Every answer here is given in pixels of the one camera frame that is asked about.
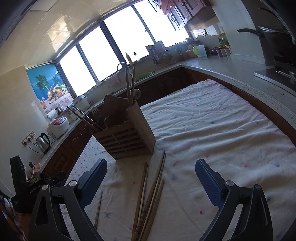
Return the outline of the stainless electric kettle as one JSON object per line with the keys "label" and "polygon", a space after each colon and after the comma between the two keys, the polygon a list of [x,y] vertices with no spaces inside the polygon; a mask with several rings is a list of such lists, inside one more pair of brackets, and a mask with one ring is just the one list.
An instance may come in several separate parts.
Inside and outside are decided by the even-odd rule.
{"label": "stainless electric kettle", "polygon": [[40,148],[43,154],[48,153],[51,149],[51,143],[47,134],[41,133],[36,139],[36,145]]}

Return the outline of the white red rice cooker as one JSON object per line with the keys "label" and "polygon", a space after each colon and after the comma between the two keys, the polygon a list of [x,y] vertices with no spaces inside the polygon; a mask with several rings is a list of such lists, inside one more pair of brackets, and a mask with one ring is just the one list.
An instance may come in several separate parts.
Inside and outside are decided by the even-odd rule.
{"label": "white red rice cooker", "polygon": [[51,138],[56,140],[60,138],[64,133],[67,132],[67,130],[69,129],[69,126],[70,124],[67,117],[62,116],[60,118],[53,120],[49,124],[47,128],[47,133]]}

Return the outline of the white dotted tablecloth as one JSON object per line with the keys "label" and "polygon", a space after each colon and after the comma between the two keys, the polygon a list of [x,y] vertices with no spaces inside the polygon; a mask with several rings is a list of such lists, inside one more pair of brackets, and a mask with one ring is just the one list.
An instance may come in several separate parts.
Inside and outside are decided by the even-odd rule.
{"label": "white dotted tablecloth", "polygon": [[266,116],[213,80],[190,85],[146,104],[142,112],[156,144],[153,155],[115,160],[91,138],[69,180],[104,158],[106,176],[85,211],[104,240],[130,240],[144,164],[152,184],[163,151],[165,180],[149,240],[199,240],[218,209],[195,173],[204,159],[238,186],[259,184],[266,196],[273,236],[281,240],[295,220],[295,145]]}

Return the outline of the dark chopstick in holder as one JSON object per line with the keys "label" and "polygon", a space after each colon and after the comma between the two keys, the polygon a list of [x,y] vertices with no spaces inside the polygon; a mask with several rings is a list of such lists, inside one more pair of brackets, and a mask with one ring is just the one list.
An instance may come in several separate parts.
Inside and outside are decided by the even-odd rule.
{"label": "dark chopstick in holder", "polygon": [[79,108],[72,105],[71,110],[74,114],[76,114],[81,120],[83,120],[86,124],[88,124],[91,128],[93,128],[95,131],[102,131],[103,129],[89,116],[87,116],[84,112],[82,112]]}
{"label": "dark chopstick in holder", "polygon": [[82,112],[79,108],[77,108],[74,105],[67,106],[72,113],[77,116],[81,121],[83,121],[86,125],[88,125],[90,128],[92,128],[95,132],[99,131],[99,126],[91,119],[89,118],[84,112]]}

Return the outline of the white pot cooker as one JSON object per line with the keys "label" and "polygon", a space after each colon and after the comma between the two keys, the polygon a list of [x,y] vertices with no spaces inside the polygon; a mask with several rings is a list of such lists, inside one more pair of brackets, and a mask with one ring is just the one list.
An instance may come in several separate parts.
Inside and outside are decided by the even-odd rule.
{"label": "white pot cooker", "polygon": [[86,111],[90,107],[87,97],[84,94],[77,96],[73,100],[73,105],[79,108],[81,111]]}

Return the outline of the metal fork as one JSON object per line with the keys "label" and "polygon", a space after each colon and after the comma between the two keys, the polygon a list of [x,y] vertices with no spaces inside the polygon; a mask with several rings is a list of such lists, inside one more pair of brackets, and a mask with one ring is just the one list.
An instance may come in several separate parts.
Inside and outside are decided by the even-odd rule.
{"label": "metal fork", "polygon": [[93,115],[94,118],[98,118],[100,116],[100,111],[98,109],[98,107],[96,107],[95,105],[90,107],[91,113]]}

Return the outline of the tropical fruit poster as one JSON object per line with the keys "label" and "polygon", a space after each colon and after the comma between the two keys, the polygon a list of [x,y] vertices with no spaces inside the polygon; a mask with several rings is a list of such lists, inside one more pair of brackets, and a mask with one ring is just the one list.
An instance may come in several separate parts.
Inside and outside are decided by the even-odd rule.
{"label": "tropical fruit poster", "polygon": [[54,63],[31,68],[26,73],[39,104],[46,114],[60,106],[65,108],[72,103],[73,97]]}

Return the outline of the curved sink faucet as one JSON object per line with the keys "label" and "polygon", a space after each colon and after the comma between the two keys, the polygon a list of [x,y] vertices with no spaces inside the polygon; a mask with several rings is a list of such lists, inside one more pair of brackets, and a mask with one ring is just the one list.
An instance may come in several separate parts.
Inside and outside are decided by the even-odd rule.
{"label": "curved sink faucet", "polygon": [[130,66],[125,63],[125,62],[120,62],[117,66],[116,66],[116,76],[119,77],[119,75],[121,73],[125,73],[125,77],[127,79],[129,79],[129,75],[130,75]]}

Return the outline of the wooden chopstick in holder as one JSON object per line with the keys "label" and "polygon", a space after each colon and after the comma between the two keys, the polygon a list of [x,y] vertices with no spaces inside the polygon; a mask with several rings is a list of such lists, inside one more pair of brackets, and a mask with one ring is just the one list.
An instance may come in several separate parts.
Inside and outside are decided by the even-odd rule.
{"label": "wooden chopstick in holder", "polygon": [[130,106],[133,105],[133,91],[134,91],[135,67],[136,67],[136,63],[134,63],[133,69],[132,69],[132,84],[131,84],[131,88],[130,88],[130,98],[129,98],[129,105]]}
{"label": "wooden chopstick in holder", "polygon": [[129,66],[125,65],[125,80],[126,80],[126,91],[127,91],[127,100],[128,100],[128,105],[130,106],[130,83],[129,83]]}

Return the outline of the green colander basket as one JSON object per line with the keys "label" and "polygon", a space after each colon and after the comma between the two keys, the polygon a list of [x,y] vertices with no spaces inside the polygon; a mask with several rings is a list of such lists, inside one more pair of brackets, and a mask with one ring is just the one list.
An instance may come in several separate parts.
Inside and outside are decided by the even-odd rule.
{"label": "green colander basket", "polygon": [[150,76],[152,76],[152,75],[154,75],[154,72],[147,72],[147,73],[141,74],[140,76],[138,76],[138,77],[135,79],[135,82],[138,82],[138,81],[140,81],[140,80],[142,80],[142,79],[145,79],[145,78],[147,78],[147,77],[150,77]]}

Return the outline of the black wok pan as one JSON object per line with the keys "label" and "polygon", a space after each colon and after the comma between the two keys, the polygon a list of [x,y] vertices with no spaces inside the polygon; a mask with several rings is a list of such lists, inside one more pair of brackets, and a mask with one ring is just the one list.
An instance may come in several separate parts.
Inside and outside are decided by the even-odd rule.
{"label": "black wok pan", "polygon": [[276,57],[282,57],[285,62],[295,66],[295,40],[287,30],[279,30],[258,26],[258,30],[250,28],[238,29],[239,33],[250,33],[259,37],[263,43],[263,52],[270,55],[276,54]]}

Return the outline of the green white pitcher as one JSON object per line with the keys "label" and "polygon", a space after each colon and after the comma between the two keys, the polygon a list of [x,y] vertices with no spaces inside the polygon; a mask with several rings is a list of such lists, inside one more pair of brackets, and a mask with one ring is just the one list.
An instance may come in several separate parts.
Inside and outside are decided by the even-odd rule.
{"label": "green white pitcher", "polygon": [[204,45],[197,45],[192,48],[193,53],[198,57],[198,58],[204,58],[207,57],[206,49]]}

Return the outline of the dish drying rack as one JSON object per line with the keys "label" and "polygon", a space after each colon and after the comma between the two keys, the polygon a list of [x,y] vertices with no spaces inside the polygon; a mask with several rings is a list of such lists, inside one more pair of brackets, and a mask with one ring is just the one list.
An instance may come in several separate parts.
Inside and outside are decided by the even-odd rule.
{"label": "dish drying rack", "polygon": [[172,55],[171,51],[165,47],[162,41],[158,41],[154,45],[148,45],[145,48],[155,65],[165,66],[177,63],[177,58]]}

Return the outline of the upper wooden cabinets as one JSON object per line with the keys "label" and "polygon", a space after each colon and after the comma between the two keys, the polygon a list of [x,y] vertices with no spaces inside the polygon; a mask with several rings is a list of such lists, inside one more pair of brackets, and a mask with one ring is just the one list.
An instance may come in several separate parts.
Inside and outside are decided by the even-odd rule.
{"label": "upper wooden cabinets", "polygon": [[180,30],[199,12],[211,7],[210,1],[149,1],[156,12],[161,11],[175,30]]}

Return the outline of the wall power socket strip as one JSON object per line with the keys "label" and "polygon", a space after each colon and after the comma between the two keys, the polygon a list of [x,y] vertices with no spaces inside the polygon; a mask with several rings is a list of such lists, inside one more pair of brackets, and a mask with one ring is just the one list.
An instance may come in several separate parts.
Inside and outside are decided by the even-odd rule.
{"label": "wall power socket strip", "polygon": [[35,133],[31,131],[22,141],[22,144],[26,146],[29,142],[31,142],[35,138]]}

